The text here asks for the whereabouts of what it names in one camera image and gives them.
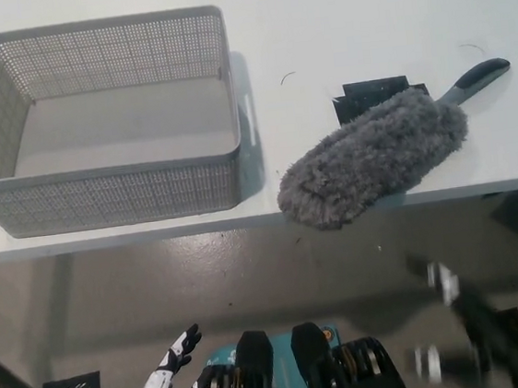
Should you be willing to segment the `black right hand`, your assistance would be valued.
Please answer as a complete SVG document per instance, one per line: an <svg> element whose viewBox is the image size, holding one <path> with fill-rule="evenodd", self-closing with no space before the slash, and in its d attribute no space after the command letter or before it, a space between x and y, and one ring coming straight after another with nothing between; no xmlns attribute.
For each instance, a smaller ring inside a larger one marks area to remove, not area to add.
<svg viewBox="0 0 518 388"><path fill-rule="evenodd" d="M446 358L432 345L414 348L411 366L417 376L436 384L447 376L480 384L496 365L509 373L512 387L518 388L518 330L443 263L412 254L406 257L406 270L436 292L463 325L471 346L466 356Z"/></svg>

